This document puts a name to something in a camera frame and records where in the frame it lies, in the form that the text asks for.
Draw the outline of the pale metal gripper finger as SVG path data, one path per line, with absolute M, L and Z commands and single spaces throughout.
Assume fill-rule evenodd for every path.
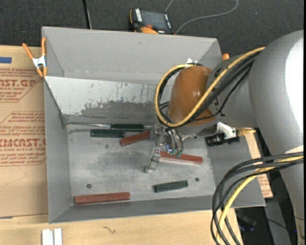
M 161 150 L 159 148 L 154 148 L 145 171 L 147 173 L 154 172 L 159 165 L 160 158 L 161 158 Z

